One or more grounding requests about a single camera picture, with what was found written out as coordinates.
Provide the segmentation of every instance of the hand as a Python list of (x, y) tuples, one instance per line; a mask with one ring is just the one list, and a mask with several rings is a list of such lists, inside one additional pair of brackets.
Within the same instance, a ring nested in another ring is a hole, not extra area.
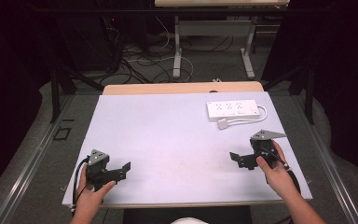
[[(272, 141), (275, 148), (278, 151), (279, 156), (283, 161), (286, 162), (286, 159), (283, 155), (281, 146), (275, 141)], [(259, 156), (256, 158), (258, 166), (263, 170), (266, 175), (267, 181), (271, 188), (284, 200), (292, 197), (293, 195), (298, 194), (295, 184), (293, 183), (292, 178), (287, 174), (284, 166), (281, 162), (275, 162), (275, 167), (270, 168), (267, 162), (263, 157)]]
[(87, 183), (86, 169), (87, 165), (84, 165), (81, 170), (79, 186), (76, 190), (76, 197), (78, 198), (76, 211), (71, 223), (91, 223), (100, 208), (103, 197), (116, 184), (115, 181), (111, 181), (94, 192), (92, 191), (94, 186)]

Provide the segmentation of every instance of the desk leg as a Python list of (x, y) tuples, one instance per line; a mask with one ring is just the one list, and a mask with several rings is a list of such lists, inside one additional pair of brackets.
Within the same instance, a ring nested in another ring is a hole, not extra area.
[(180, 28), (179, 28), (179, 18), (175, 17), (175, 59), (173, 62), (173, 78), (180, 77), (180, 65), (182, 59), (182, 50), (180, 48)]
[(246, 40), (245, 49), (241, 49), (243, 64), (245, 65), (246, 75), (249, 79), (255, 79), (255, 73), (249, 58), (249, 52), (252, 48), (252, 41), (255, 35), (255, 27), (257, 25), (257, 17), (252, 17), (251, 25), (249, 26), (248, 39)]

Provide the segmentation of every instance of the power strip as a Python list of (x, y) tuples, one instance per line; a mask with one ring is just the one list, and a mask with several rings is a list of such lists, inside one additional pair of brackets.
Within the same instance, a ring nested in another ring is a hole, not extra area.
[(208, 102), (210, 121), (220, 119), (258, 119), (260, 111), (255, 100)]

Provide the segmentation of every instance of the metal frame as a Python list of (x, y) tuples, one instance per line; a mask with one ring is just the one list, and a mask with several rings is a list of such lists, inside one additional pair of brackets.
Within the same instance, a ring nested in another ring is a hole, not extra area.
[(179, 21), (175, 17), (175, 59), (173, 62), (173, 78), (179, 78), (182, 49), (180, 48), (181, 35), (235, 35), (247, 36), (245, 49), (241, 49), (241, 56), (249, 79), (255, 79), (255, 73), (249, 58), (257, 17), (251, 21)]
[[(65, 111), (69, 105), (72, 103), (74, 96), (66, 96), (62, 102), (62, 111)], [(60, 119), (63, 116), (61, 113), (57, 119)], [(28, 186), (31, 183), (34, 174), (37, 171), (40, 163), (45, 156), (48, 146), (51, 143), (54, 133), (59, 129), (59, 122), (51, 123), (48, 126), (48, 129), (43, 136), (40, 144), (36, 147), (34, 154), (28, 160), (28, 162), (24, 165), (22, 172), (17, 179), (16, 183), (13, 185), (10, 193), (7, 195), (7, 198), (4, 204), (0, 209), (0, 223), (8, 223), (13, 216), (14, 211), (19, 205), (22, 196), (25, 191), (28, 189)]]
[(97, 8), (97, 9), (63, 9), (63, 8), (38, 8), (31, 4), (28, 7), (35, 15), (40, 16), (279, 16), (279, 17), (319, 17), (329, 13), (334, 6), (326, 8), (215, 8), (215, 7), (184, 7), (184, 8)]
[(292, 99), (295, 103), (298, 114), (301, 115), (301, 118), (306, 124), (310, 135), (313, 138), (313, 141), (316, 144), (317, 154), (319, 156), (319, 160), (324, 168), (324, 172), (326, 173), (330, 184), (335, 192), (339, 203), (341, 204), (342, 211), (349, 223), (358, 224), (358, 211), (356, 210), (355, 205), (351, 199), (350, 194), (348, 193), (347, 188), (345, 187), (344, 182), (342, 181), (339, 173), (337, 171), (336, 165), (334, 163), (333, 158), (330, 155), (329, 149), (323, 143), (321, 137), (319, 136), (314, 125), (311, 125), (308, 122), (308, 118), (302, 113), (303, 108), (301, 105), (301, 101), (298, 96), (292, 96)]

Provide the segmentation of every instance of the wrist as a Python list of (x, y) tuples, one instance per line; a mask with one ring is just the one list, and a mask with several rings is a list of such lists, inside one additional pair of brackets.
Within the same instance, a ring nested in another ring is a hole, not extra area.
[(280, 196), (286, 203), (289, 203), (289, 201), (292, 200), (298, 200), (299, 198), (303, 199), (302, 195), (298, 192), (296, 188), (288, 189), (284, 192), (284, 194)]
[(79, 214), (79, 216), (75, 215), (72, 220), (71, 220), (71, 224), (90, 224), (91, 220), (87, 217), (81, 216), (81, 214)]

